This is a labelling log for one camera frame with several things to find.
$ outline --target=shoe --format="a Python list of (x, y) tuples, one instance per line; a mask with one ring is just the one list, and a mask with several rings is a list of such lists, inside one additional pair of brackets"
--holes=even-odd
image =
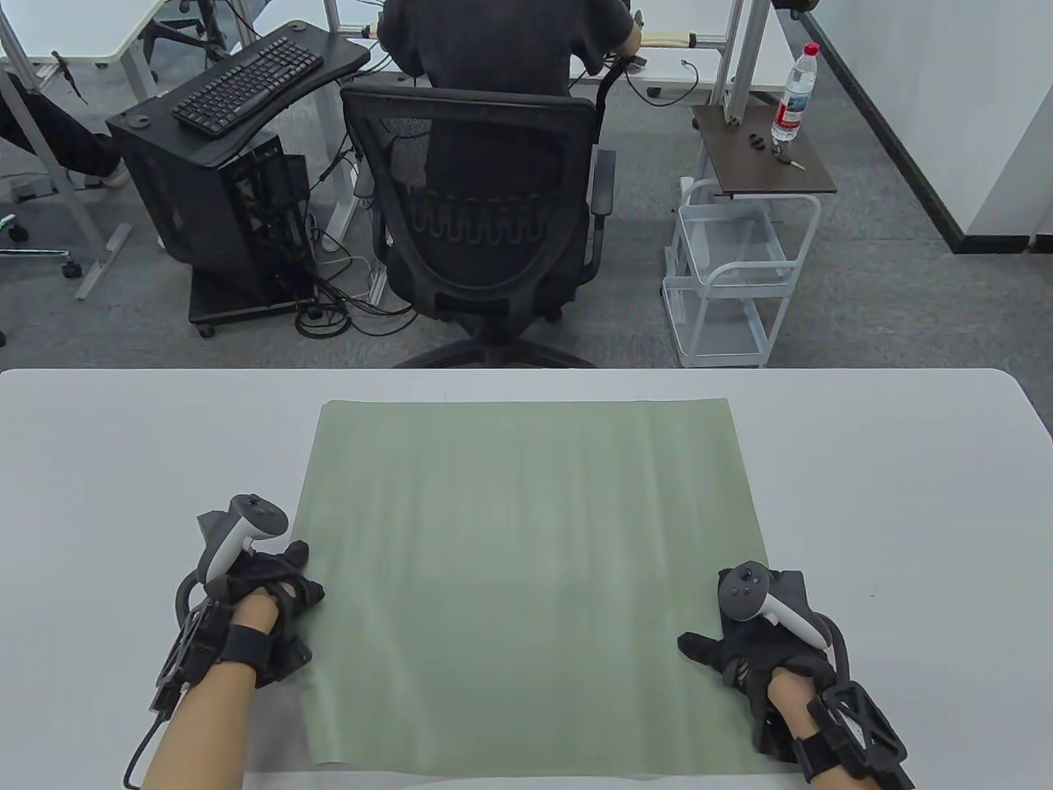
[(123, 186), (131, 180), (132, 174), (128, 173), (128, 169), (124, 166), (124, 162), (122, 161), (117, 163), (113, 173), (108, 176), (102, 177), (102, 185), (111, 190), (116, 190), (119, 186)]

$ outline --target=plastic water bottle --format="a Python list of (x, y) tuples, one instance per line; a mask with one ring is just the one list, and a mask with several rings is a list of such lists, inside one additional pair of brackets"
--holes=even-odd
[(797, 62), (790, 70), (787, 90), (775, 113), (775, 120), (772, 121), (772, 141), (776, 145), (793, 142), (797, 132), (800, 131), (800, 119), (815, 88), (815, 77), (819, 71), (819, 63), (816, 60), (818, 54), (818, 44), (814, 42), (806, 44), (804, 54), (797, 58)]

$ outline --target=forearm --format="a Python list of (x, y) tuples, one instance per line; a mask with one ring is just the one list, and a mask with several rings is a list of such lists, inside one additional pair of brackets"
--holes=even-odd
[[(233, 623), (270, 633), (277, 616), (271, 598), (251, 595), (235, 612)], [(252, 667), (231, 663), (208, 670), (176, 709), (142, 790), (239, 790), (255, 693)]]
[[(777, 669), (768, 687), (768, 696), (782, 714), (794, 737), (804, 739), (819, 731), (808, 712), (808, 704), (815, 697), (815, 686), (810, 678)], [(818, 774), (812, 779), (812, 787), (815, 790), (880, 790), (874, 779), (853, 778), (840, 766)]]

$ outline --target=white vr controller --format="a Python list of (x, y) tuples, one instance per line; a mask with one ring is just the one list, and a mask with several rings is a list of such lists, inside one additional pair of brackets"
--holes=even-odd
[(230, 510), (198, 516), (198, 527), (205, 547), (196, 577), (204, 586), (231, 570), (241, 552), (252, 554), (254, 541), (283, 535), (289, 529), (289, 516), (256, 494), (238, 494), (231, 499)]
[(776, 577), (760, 562), (742, 562), (720, 582), (717, 601), (733, 620), (744, 623), (759, 615), (817, 650), (832, 644), (827, 624), (808, 606), (800, 571), (783, 571)]

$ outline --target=water bottle label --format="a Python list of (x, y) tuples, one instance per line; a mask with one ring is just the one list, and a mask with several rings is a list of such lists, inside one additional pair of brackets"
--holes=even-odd
[(808, 106), (807, 96), (791, 96), (779, 104), (778, 115), (775, 116), (775, 123), (782, 129), (797, 129), (800, 125), (800, 117)]

